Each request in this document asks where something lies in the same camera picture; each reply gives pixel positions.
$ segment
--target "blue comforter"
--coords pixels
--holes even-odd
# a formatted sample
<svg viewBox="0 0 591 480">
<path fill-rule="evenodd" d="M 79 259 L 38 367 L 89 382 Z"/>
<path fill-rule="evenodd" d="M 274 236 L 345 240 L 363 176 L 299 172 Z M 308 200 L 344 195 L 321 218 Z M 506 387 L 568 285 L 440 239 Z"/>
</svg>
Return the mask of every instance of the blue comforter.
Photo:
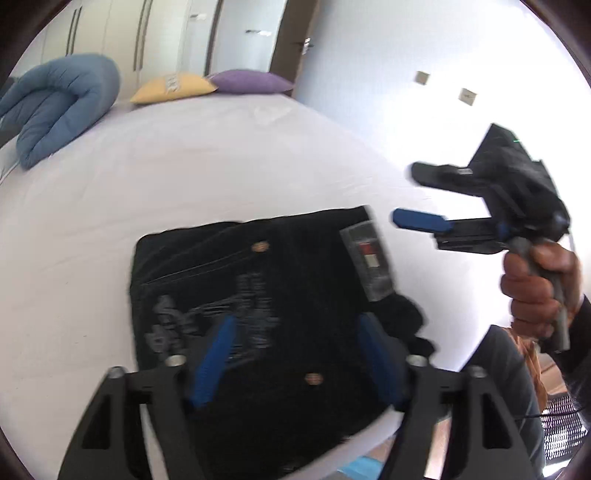
<svg viewBox="0 0 591 480">
<path fill-rule="evenodd" d="M 115 62 L 98 54 L 63 57 L 23 75 L 0 99 L 3 127 L 22 127 L 17 154 L 24 168 L 66 146 L 102 117 L 119 95 Z"/>
</svg>

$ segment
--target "hand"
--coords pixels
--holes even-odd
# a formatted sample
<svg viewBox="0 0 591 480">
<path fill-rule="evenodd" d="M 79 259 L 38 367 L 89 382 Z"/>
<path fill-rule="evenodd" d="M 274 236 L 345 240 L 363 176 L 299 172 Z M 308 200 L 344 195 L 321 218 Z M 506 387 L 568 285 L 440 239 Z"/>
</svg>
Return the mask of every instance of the hand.
<svg viewBox="0 0 591 480">
<path fill-rule="evenodd" d="M 570 327 L 583 301 L 579 259 L 553 242 L 532 247 L 530 255 L 543 269 L 561 273 Z M 551 323 L 561 307 L 554 299 L 552 284 L 545 278 L 529 275 L 527 263 L 519 255 L 507 253 L 504 267 L 501 291 L 513 299 L 513 331 L 525 338 L 549 338 L 554 332 Z"/>
</svg>

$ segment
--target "switch plate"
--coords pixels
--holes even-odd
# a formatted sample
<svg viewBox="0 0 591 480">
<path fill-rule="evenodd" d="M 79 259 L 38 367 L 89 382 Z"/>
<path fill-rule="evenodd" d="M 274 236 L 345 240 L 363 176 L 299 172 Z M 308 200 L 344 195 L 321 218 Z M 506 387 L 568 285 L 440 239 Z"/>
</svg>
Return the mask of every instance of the switch plate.
<svg viewBox="0 0 591 480">
<path fill-rule="evenodd" d="M 460 100 L 468 105 L 474 105 L 474 100 L 476 99 L 476 94 L 471 92 L 467 88 L 463 88 L 460 92 Z"/>
<path fill-rule="evenodd" d="M 421 85 L 426 85 L 429 77 L 430 77 L 430 75 L 428 73 L 417 72 L 417 74 L 415 75 L 414 81 L 421 84 Z"/>
</svg>

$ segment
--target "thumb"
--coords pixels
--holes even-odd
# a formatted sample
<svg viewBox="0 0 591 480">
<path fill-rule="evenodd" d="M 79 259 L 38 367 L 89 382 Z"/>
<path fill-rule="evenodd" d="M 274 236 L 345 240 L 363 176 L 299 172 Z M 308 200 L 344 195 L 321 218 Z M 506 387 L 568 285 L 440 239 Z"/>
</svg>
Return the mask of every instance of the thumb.
<svg viewBox="0 0 591 480">
<path fill-rule="evenodd" d="M 552 272 L 568 273 L 576 263 L 574 253 L 553 242 L 534 245 L 530 254 L 539 266 Z"/>
</svg>

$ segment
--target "mattress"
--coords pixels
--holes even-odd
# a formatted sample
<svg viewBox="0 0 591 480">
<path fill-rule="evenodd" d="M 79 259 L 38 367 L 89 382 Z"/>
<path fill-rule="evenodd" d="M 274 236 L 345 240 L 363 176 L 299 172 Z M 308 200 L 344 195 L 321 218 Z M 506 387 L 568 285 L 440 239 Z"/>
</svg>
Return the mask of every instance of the mattress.
<svg viewBox="0 0 591 480">
<path fill-rule="evenodd" d="M 11 143 L 0 150 L 10 163 Z M 459 369 L 506 317 L 501 257 L 437 251 L 391 211 L 439 198 L 332 121 L 281 95 L 214 95 L 132 109 L 0 184 L 0 424 L 38 480 L 56 478 L 105 371 L 135 369 L 128 301 L 148 233 L 369 205 L 397 289 L 424 310 L 438 367 Z M 391 410 L 323 462 L 321 478 L 391 435 Z M 156 469 L 155 478 L 159 478 Z"/>
</svg>

